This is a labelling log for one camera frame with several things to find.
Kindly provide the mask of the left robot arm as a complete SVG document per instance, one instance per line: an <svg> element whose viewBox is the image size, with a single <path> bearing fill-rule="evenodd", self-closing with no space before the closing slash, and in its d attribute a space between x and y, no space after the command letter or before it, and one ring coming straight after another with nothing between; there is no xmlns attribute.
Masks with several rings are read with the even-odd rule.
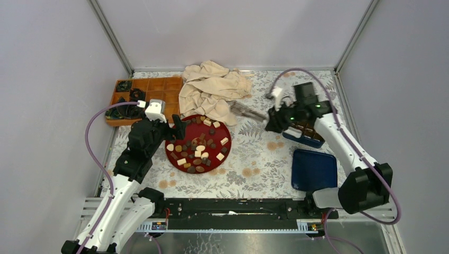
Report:
<svg viewBox="0 0 449 254"><path fill-rule="evenodd" d="M185 138L186 122L176 114L172 119L173 126L160 119L143 119L131 126L127 147L108 177L110 192L78 237L64 243L61 253L120 253L145 219L162 215L163 193L149 187L138 189L160 145Z"/></svg>

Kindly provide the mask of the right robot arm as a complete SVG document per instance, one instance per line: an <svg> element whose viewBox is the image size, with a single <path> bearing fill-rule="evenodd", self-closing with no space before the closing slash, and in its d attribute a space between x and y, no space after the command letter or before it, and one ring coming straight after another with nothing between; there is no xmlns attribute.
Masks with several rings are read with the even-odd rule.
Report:
<svg viewBox="0 0 449 254"><path fill-rule="evenodd" d="M308 217L317 218L325 208L340 208L348 214L387 204L390 199L392 169L378 163L342 125L330 101L320 101L311 82L295 85L296 101L282 102L283 89L275 86L268 94L274 106L268 110L266 131L281 133L294 122L307 122L325 140L341 163L346 179L341 187L323 188L312 192L305 201Z"/></svg>

